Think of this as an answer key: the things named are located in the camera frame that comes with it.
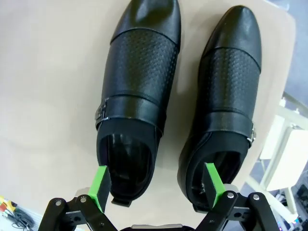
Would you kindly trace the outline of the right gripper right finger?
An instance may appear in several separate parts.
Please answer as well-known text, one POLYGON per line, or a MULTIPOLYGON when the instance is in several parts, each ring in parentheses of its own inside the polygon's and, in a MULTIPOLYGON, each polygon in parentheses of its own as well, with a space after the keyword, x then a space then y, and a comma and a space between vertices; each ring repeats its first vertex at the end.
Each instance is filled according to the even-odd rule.
POLYGON ((244 231, 278 231, 276 219, 264 194, 248 197, 227 191, 213 163, 205 163, 202 186, 209 205, 197 231, 222 231, 228 221, 237 221, 244 231))

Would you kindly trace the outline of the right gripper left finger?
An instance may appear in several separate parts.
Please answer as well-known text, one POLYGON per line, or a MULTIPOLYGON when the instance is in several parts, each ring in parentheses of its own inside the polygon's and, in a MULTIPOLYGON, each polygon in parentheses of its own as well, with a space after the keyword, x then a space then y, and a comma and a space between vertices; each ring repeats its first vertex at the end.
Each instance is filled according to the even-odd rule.
POLYGON ((98 168, 87 194, 67 202, 63 198, 49 201, 39 229, 41 231, 74 231, 78 225, 87 225, 91 231, 115 231, 104 214, 111 178, 107 166, 98 168))

